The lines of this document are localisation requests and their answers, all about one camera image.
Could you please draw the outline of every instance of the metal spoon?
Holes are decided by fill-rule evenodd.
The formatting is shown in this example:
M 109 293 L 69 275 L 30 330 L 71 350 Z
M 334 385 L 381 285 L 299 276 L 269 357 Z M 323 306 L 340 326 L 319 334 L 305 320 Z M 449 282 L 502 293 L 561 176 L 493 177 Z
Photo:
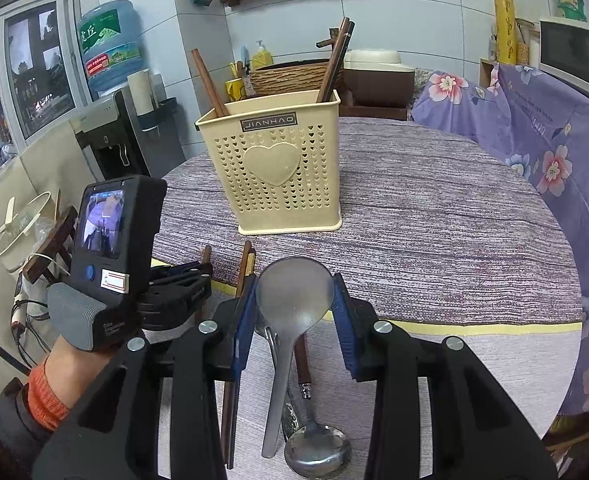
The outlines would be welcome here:
M 255 332 L 262 338 L 266 339 L 270 345 L 270 353 L 272 354 L 272 362 L 274 369 L 276 369 L 276 349 L 278 348 L 278 341 L 270 327 L 266 326 L 266 320 L 259 312 L 257 314 L 257 322 L 255 324 Z M 301 427 L 301 417 L 296 412 L 296 408 L 292 402 L 292 395 L 290 393 L 290 386 L 286 390 L 286 400 L 284 401 L 284 410 L 281 413 L 281 429 L 284 432 L 284 439 L 287 440 L 292 434 Z
M 266 324 L 279 335 L 268 423 L 261 456 L 276 454 L 279 421 L 292 365 L 294 343 L 332 305 L 332 275 L 309 258 L 284 258 L 266 267 L 257 283 L 257 305 Z
M 297 340 L 294 356 L 308 424 L 286 442 L 286 463 L 297 475 L 309 480 L 334 478 L 349 464 L 352 446 L 337 428 L 322 426 L 315 419 L 305 335 Z

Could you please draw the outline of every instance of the floral cloth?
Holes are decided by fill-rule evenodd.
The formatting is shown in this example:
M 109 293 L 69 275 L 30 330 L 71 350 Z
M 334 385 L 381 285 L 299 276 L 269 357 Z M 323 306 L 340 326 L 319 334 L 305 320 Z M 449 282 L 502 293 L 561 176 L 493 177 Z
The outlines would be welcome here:
M 528 66 L 497 65 L 487 89 L 460 81 L 433 75 L 412 116 L 480 144 L 528 180 L 556 217 L 583 293 L 581 348 L 561 414 L 589 410 L 589 99 Z
M 450 102 L 453 104 L 461 103 L 463 99 L 462 88 L 468 88 L 468 82 L 462 77 L 456 77 L 450 74 L 437 74 L 434 73 L 429 79 L 432 86 L 430 87 L 430 97 L 432 101 L 443 101 L 446 98 L 450 98 Z
M 567 146 L 563 144 L 558 146 L 556 153 L 545 152 L 543 175 L 536 187 L 539 193 L 545 193 L 549 189 L 552 195 L 561 196 L 565 191 L 565 179 L 572 174 L 572 163 L 566 157 Z

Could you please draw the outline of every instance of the jianhao logo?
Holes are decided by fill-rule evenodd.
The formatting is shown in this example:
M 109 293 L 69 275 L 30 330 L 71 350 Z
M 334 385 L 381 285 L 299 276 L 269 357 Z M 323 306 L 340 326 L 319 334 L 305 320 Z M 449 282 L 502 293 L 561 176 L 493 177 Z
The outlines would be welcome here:
M 244 132 L 253 132 L 254 130 L 263 130 L 264 128 L 282 128 L 284 126 L 295 126 L 296 112 L 281 115 L 270 115 L 258 119 L 245 119 L 241 121 L 241 130 Z

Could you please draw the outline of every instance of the camera screen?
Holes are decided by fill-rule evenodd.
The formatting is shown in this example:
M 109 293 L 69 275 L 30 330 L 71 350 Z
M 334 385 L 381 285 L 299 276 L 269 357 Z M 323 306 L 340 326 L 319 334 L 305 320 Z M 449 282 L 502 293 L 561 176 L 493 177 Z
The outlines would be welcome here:
M 107 258 L 119 256 L 124 190 L 91 195 L 86 208 L 83 248 Z

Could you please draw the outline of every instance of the blue gripper pad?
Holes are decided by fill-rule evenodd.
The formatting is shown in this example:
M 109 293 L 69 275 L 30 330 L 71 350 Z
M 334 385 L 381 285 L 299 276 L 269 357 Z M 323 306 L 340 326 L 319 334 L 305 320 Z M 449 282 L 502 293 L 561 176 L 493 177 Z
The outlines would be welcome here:
M 332 316 L 337 328 L 338 342 L 341 346 L 345 368 L 350 372 L 352 378 L 356 379 L 359 368 L 359 339 L 354 331 L 353 321 L 346 303 L 346 300 L 350 301 L 350 298 L 349 296 L 347 298 L 345 297 L 347 291 L 345 290 L 345 285 L 340 274 L 335 274 L 334 283 L 335 292 L 332 300 Z
M 232 372 L 236 378 L 241 376 L 241 372 L 246 369 L 248 356 L 250 355 L 250 345 L 254 335 L 254 327 L 257 322 L 257 282 L 254 280 L 252 289 L 247 295 L 247 300 L 243 306 L 243 314 L 239 320 L 239 327 L 234 336 L 234 361 L 232 362 Z

